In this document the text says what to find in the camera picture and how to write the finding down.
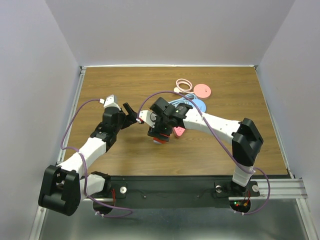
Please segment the red cube socket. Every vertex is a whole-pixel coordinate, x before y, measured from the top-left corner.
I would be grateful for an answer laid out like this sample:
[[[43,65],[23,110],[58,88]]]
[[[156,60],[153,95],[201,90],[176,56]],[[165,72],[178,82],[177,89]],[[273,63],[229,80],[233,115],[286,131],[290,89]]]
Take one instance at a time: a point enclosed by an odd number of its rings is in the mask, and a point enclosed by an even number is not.
[[[163,140],[163,139],[160,139],[160,138],[157,138],[157,137],[154,137],[155,139],[159,139],[159,140],[162,140],[162,141],[166,141],[166,143],[165,144],[167,144],[169,141],[168,140]]]

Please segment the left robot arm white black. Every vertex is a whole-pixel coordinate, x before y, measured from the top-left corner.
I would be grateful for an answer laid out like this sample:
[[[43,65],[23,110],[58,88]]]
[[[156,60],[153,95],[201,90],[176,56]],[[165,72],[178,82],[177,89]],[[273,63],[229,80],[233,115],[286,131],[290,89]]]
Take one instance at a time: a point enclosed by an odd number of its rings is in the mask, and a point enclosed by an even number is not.
[[[112,204],[103,204],[104,210],[97,214],[104,217],[116,208],[116,194],[123,196],[126,187],[116,189],[111,177],[101,172],[88,173],[88,167],[104,155],[116,142],[117,134],[136,123],[137,113],[126,102],[123,107],[109,103],[104,107],[102,122],[91,133],[85,144],[58,165],[49,165],[43,175],[38,205],[71,216],[80,202],[94,194],[109,196]]]

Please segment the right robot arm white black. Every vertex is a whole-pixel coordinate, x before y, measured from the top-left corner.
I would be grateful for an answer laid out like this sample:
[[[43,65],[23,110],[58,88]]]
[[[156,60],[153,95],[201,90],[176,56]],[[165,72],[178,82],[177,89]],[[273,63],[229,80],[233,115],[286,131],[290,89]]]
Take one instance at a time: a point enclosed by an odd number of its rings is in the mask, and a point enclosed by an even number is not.
[[[248,183],[254,174],[255,160],[264,143],[251,119],[228,120],[202,112],[193,103],[174,106],[162,97],[149,110],[140,111],[138,119],[149,125],[150,137],[165,142],[169,141],[173,128],[180,127],[210,134],[220,144],[230,144],[232,151],[229,154],[236,165],[230,182],[231,192],[242,195],[248,190]]]

